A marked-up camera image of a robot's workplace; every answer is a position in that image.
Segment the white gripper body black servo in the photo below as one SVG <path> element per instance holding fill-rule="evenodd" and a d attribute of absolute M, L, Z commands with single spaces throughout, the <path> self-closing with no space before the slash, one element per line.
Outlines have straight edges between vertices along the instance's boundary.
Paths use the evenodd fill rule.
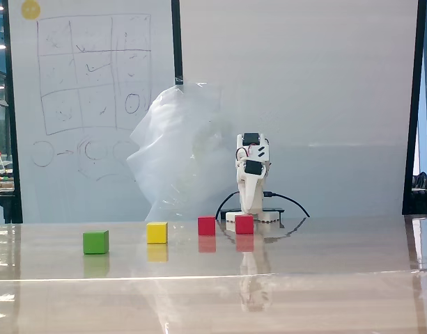
<path fill-rule="evenodd" d="M 266 176 L 266 165 L 261 161 L 243 159 L 238 162 L 237 180 L 245 181 L 248 177 L 255 177 L 261 180 Z"/>

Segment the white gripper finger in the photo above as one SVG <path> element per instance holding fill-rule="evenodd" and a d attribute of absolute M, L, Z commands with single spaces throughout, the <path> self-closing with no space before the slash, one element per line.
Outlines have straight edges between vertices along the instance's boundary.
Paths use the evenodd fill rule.
<path fill-rule="evenodd" d="M 254 199 L 251 206 L 252 213 L 260 213 L 263 211 L 263 179 L 260 179 L 256 183 L 254 191 Z"/>
<path fill-rule="evenodd" d="M 238 182 L 240 204 L 243 212 L 250 212 L 256 190 L 256 178 L 247 178 Z"/>

